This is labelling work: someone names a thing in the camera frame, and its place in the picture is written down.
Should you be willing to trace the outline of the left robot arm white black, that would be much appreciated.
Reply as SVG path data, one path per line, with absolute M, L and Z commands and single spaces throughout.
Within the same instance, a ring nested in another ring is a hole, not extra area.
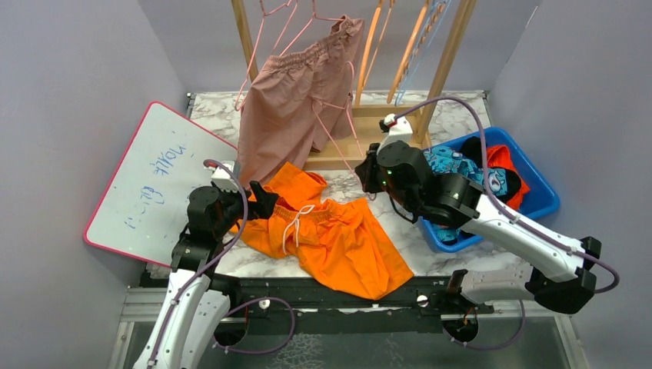
M 220 320 L 241 308 L 235 277 L 215 273 L 224 236 L 246 221 L 268 219 L 279 199 L 256 181 L 248 191 L 215 185 L 189 195 L 188 222 L 172 249 L 171 273 L 155 326 L 135 368 L 196 368 Z

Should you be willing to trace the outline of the black shorts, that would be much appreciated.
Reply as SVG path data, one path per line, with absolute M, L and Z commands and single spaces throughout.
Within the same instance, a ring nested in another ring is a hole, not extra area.
M 477 167 L 475 171 L 477 178 L 483 184 L 483 161 L 479 137 L 471 137 L 465 140 L 459 152 L 466 159 L 474 162 Z M 511 200 L 521 190 L 521 177 L 514 167 L 508 146 L 493 145 L 487 147 L 487 169 L 490 188 L 502 202 Z

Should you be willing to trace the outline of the orange shorts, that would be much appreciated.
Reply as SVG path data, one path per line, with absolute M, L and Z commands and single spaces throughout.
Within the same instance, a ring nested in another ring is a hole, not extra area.
M 301 269 L 324 286 L 378 300 L 413 277 L 368 202 L 322 199 L 325 179 L 284 164 L 264 186 L 279 199 L 268 219 L 246 223 L 241 240 L 281 259 L 295 256 Z

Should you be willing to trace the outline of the blue shark print shorts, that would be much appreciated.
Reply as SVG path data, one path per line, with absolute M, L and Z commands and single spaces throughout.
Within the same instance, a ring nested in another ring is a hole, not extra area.
M 435 173 L 458 173 L 481 184 L 475 173 L 477 167 L 474 162 L 466 159 L 459 151 L 443 146 L 427 150 L 424 156 Z

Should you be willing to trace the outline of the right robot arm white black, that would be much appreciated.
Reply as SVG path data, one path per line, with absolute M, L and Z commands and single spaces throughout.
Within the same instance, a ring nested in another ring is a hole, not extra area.
M 527 262 L 495 271 L 455 271 L 444 291 L 445 306 L 461 313 L 489 301 L 536 301 L 575 314 L 598 292 L 591 272 L 599 241 L 558 234 L 498 201 L 491 191 L 457 173 L 434 173 L 422 151 L 403 141 L 370 145 L 355 167 L 364 192 L 388 193 L 414 223 L 422 218 L 481 236 Z

